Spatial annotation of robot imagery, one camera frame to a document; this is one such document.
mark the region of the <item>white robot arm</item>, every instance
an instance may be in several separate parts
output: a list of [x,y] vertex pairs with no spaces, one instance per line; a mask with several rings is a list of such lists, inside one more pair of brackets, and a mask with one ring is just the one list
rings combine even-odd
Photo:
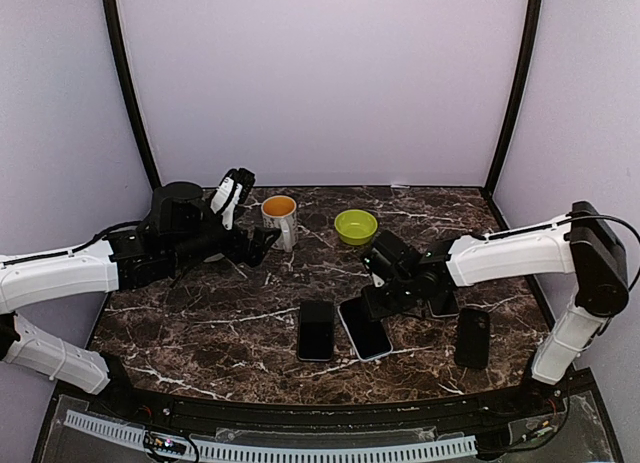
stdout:
[[465,235],[425,253],[381,233],[363,255],[374,285],[363,289],[372,319],[400,313],[422,301],[434,316],[455,313],[456,288],[498,278],[575,273],[578,286],[551,334],[538,348],[531,377],[554,385],[609,320],[627,305],[626,253],[603,217],[587,202],[538,225]]
[[87,393],[103,391],[114,373],[123,373],[117,358],[73,346],[15,312],[64,296],[140,288],[212,255],[260,264],[280,231],[256,228],[249,239],[233,224],[236,205],[254,181],[247,170],[231,170],[209,204],[199,186],[171,183],[154,191],[151,211],[141,222],[111,227],[79,247],[0,256],[0,360]]

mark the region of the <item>purple wall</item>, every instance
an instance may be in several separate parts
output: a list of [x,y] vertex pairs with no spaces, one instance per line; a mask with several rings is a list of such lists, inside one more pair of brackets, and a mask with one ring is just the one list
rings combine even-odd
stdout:
[[484,182],[527,0],[120,0],[164,180]]
[[[101,0],[0,0],[0,252],[83,242],[141,217],[146,183]],[[22,313],[84,345],[103,295]],[[0,459],[31,461],[52,384],[0,363]]]
[[[590,200],[640,228],[640,0],[544,0],[497,202],[511,226]],[[622,228],[629,271],[638,244]],[[540,279],[556,315],[574,279]],[[591,366],[623,452],[640,451],[640,293],[578,360]]]

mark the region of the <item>smartphone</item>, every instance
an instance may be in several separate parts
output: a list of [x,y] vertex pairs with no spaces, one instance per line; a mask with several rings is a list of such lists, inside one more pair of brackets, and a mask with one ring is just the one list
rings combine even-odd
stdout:
[[485,369],[489,364],[490,338],[489,313],[463,308],[458,317],[458,339],[453,361],[458,366]]
[[303,301],[298,316],[298,359],[330,361],[333,357],[333,303]]
[[370,321],[360,298],[340,303],[338,314],[351,345],[361,361],[371,361],[391,353],[393,348],[380,321]]

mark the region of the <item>white mug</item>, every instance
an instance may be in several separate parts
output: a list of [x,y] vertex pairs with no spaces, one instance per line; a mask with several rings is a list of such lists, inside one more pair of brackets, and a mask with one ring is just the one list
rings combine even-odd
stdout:
[[297,205],[293,198],[276,195],[262,203],[262,220],[267,228],[280,228],[282,235],[273,244],[276,250],[293,251],[298,242]]

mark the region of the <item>green bowl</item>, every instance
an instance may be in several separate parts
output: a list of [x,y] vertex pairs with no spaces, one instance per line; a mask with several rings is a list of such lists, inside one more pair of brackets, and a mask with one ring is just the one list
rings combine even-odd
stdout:
[[366,245],[378,230],[378,221],[371,213],[347,210],[336,216],[336,230],[347,245]]

